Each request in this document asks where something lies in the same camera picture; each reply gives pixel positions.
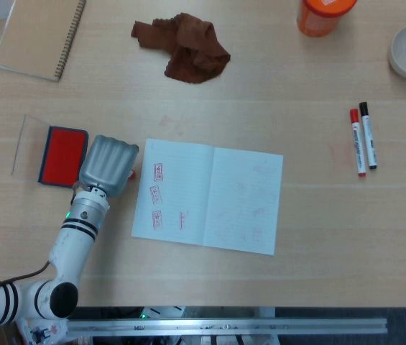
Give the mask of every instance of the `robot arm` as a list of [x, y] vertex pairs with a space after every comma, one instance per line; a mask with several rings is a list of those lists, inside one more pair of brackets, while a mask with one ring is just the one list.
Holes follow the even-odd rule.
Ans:
[[96, 137], [80, 170], [79, 181], [87, 187], [74, 197], [50, 252], [56, 277], [1, 286], [0, 325], [20, 318], [66, 318], [73, 312], [81, 272], [110, 208], [107, 198], [126, 187], [138, 151], [136, 145]]

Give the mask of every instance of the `red ink pad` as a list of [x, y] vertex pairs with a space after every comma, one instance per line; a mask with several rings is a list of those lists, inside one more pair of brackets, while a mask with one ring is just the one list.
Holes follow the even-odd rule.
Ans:
[[38, 182], [72, 188], [86, 155], [88, 132], [50, 127]]

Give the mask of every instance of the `brown rag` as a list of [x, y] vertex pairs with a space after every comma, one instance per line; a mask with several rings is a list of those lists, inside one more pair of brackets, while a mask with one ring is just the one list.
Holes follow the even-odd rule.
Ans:
[[212, 23], [186, 13], [155, 19], [152, 25], [135, 22], [131, 36], [137, 37], [141, 47], [169, 52], [165, 75], [178, 81], [202, 83], [222, 73], [230, 60]]

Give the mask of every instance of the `metal rail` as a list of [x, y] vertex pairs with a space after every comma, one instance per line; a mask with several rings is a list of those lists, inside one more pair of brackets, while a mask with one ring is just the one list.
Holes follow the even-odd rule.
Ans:
[[386, 333], [386, 318], [145, 318], [68, 321], [68, 337]]

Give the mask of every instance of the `notebook page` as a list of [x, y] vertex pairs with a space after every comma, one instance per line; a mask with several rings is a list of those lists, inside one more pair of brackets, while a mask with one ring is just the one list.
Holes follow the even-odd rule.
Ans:
[[202, 244], [214, 148], [148, 139], [132, 236]]
[[282, 156], [214, 151], [203, 244], [274, 254]]

